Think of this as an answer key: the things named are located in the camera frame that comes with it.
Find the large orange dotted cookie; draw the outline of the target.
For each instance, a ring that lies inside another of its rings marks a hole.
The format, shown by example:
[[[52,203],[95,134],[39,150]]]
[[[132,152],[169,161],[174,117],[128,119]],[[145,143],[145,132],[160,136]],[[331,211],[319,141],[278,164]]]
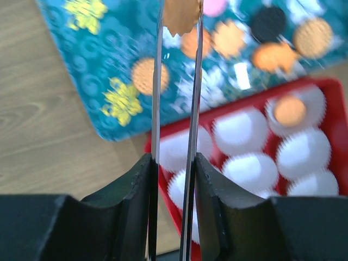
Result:
[[[306,58],[324,56],[332,43],[331,26],[322,18],[306,20],[294,32],[293,45],[297,52]]]

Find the orange flower cookie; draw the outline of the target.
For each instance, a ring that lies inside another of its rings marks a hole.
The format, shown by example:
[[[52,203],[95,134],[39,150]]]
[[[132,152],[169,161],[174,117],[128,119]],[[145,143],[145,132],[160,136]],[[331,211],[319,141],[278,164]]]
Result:
[[[237,57],[245,47],[245,32],[232,20],[219,22],[212,33],[212,47],[222,57]]]

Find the white paper cup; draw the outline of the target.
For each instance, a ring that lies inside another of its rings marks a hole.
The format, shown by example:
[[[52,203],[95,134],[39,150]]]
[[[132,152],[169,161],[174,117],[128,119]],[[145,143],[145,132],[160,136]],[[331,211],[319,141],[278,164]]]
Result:
[[[194,243],[200,244],[200,237],[199,237],[199,231],[198,231],[198,219],[197,219],[197,211],[196,208],[192,211],[192,232],[191,232],[191,239]]]
[[[213,123],[215,143],[228,156],[262,151],[268,132],[266,117],[256,108],[238,110]]]
[[[305,118],[299,125],[294,127],[280,125],[273,116],[276,101],[286,95],[294,95],[300,98],[307,107]],[[319,126],[324,120],[326,114],[326,98],[319,87],[316,85],[309,85],[299,91],[287,92],[284,95],[268,100],[265,106],[265,113],[272,132],[279,137],[285,137],[309,127]]]
[[[279,193],[273,189],[255,191],[254,194],[264,199],[267,199],[271,196],[279,196]]]
[[[308,128],[288,136],[276,151],[278,170],[289,181],[328,167],[330,160],[331,144],[318,128]]]
[[[256,195],[270,193],[279,180],[274,160],[263,152],[228,158],[222,165],[222,174]]]
[[[167,186],[167,193],[174,205],[183,210],[186,170],[182,169],[172,176]]]
[[[288,196],[338,196],[339,185],[335,175],[321,169],[294,180],[287,188]]]
[[[187,165],[189,130],[185,129],[160,140],[159,164],[168,172],[177,172]],[[207,159],[213,155],[213,140],[206,129],[199,127],[197,151]]]

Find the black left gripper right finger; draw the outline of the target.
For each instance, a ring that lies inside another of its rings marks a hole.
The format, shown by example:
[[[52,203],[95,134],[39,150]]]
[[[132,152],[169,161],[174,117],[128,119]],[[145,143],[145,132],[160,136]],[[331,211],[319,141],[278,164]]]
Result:
[[[347,198],[267,199],[238,186],[198,153],[202,260],[347,260]]]

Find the orange fish cookie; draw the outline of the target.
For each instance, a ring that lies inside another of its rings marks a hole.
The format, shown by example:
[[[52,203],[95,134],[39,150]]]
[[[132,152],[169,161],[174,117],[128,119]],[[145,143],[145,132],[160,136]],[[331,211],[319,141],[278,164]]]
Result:
[[[267,42],[259,46],[252,55],[254,67],[275,73],[277,69],[289,73],[300,55],[286,42]]]

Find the red cookie box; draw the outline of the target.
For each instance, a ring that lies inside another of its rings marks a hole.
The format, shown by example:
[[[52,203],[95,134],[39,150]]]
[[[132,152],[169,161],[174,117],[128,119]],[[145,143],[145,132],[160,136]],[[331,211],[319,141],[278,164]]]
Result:
[[[332,78],[301,78],[290,83],[279,85],[258,94],[242,98],[235,102],[205,111],[200,115],[200,125],[204,127],[210,135],[215,118],[233,113],[237,110],[244,110],[254,106],[265,114],[266,102],[278,96],[283,96],[290,92],[300,91],[310,85],[316,85],[321,89],[326,98],[326,115],[319,125],[319,128],[326,134],[330,141],[332,154],[329,169],[335,174],[339,183],[339,192],[347,196],[347,117],[345,110],[344,90],[340,81]],[[177,132],[185,131],[189,128],[190,119],[186,118],[170,125],[161,127],[161,138],[172,136]],[[263,152],[268,154],[274,161],[276,151],[282,139],[269,131],[267,143]],[[210,162],[217,167],[221,167],[227,155],[222,153],[218,147],[213,145],[213,155]],[[182,210],[178,209],[170,200],[167,193],[167,186],[174,175],[160,166],[158,187],[165,202],[166,208],[171,216],[172,222],[181,235]]]

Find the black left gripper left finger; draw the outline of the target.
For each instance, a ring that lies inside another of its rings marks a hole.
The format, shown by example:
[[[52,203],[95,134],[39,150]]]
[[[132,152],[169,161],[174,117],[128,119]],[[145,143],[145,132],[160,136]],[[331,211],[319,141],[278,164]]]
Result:
[[[1,196],[1,260],[143,260],[152,157],[77,200],[68,194]]]

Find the orange dotted sandwich cookie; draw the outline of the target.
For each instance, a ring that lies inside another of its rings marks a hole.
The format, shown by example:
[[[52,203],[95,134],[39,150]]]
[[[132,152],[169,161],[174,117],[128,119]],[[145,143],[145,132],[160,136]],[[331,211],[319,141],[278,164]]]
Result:
[[[132,67],[132,82],[135,88],[144,95],[153,94],[154,58],[142,58]],[[170,74],[167,67],[161,64],[161,92],[169,85]]]

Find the orange plain oval cookie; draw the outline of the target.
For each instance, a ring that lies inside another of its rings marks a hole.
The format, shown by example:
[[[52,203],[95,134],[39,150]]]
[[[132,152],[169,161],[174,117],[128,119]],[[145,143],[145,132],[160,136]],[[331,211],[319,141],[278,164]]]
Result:
[[[285,127],[299,125],[305,118],[306,113],[306,105],[300,98],[294,95],[286,95],[279,98],[273,110],[275,120]]]

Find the teal floral tray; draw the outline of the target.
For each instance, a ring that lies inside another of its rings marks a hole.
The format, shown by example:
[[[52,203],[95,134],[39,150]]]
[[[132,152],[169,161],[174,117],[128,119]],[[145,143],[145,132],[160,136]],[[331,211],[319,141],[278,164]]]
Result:
[[[281,8],[287,18],[278,42],[292,43],[297,27],[319,17],[333,30],[328,52],[301,57],[290,73],[270,73],[253,66],[261,43],[251,35],[251,18],[262,7]],[[132,67],[156,54],[158,1],[38,1],[51,36],[103,139],[119,141],[151,129],[152,96],[132,82]],[[204,14],[211,36],[219,22],[232,20],[245,32],[245,47],[226,59],[212,47],[202,63],[202,111],[253,95],[278,84],[328,68],[347,59],[347,1],[228,1],[218,17]]]

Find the metal tongs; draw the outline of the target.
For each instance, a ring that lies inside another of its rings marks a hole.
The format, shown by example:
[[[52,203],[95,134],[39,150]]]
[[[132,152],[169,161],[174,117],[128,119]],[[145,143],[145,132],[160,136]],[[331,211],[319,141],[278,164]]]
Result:
[[[200,113],[202,51],[203,51],[203,1],[198,4],[197,21],[197,51],[195,58],[195,74],[192,88],[192,106],[190,115],[189,142],[187,166],[185,174],[183,218],[181,229],[181,244],[179,260],[191,259],[192,217],[194,207],[195,187],[195,157],[197,153],[198,122]],[[156,54],[154,56],[153,95],[152,95],[152,130],[151,130],[151,155],[152,155],[152,185],[150,191],[150,205],[148,218],[148,260],[156,260],[157,249],[157,218],[158,218],[158,179],[160,159],[160,94],[161,94],[161,59],[163,42],[163,12],[164,1],[159,2],[157,19]]]

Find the pink sandwich cookie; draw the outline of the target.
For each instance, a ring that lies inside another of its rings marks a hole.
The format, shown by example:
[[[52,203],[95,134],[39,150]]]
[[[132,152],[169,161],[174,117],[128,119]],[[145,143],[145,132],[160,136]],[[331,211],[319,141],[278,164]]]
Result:
[[[203,13],[208,17],[218,17],[225,10],[228,0],[204,0]]]

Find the black sandwich cookie lower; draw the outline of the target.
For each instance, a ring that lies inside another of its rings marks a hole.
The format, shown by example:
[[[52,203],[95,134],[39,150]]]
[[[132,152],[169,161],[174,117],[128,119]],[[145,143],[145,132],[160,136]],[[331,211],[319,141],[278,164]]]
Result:
[[[278,37],[284,32],[286,25],[287,18],[281,8],[262,7],[251,18],[251,35],[261,44],[278,42]]]

